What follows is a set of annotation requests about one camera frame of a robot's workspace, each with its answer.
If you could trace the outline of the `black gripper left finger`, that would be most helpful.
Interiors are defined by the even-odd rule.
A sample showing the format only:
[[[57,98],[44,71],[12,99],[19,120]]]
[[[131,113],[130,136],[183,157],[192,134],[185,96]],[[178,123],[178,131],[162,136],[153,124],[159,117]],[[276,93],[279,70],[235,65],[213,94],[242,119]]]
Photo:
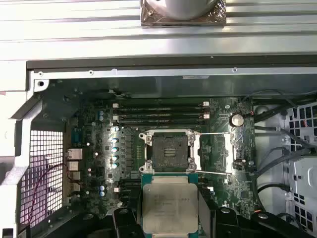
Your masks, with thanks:
[[[88,212],[62,214],[44,220],[34,228],[22,230],[23,238],[142,238],[139,219],[141,211],[140,189],[131,190],[124,206],[109,210],[101,219]]]

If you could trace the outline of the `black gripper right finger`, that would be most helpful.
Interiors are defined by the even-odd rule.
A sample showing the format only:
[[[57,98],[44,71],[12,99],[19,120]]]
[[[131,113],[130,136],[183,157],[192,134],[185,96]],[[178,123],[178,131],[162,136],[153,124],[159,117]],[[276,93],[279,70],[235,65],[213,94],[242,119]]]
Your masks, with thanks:
[[[268,212],[250,219],[234,209],[216,206],[207,188],[198,189],[199,221],[207,238],[311,238],[300,228]]]

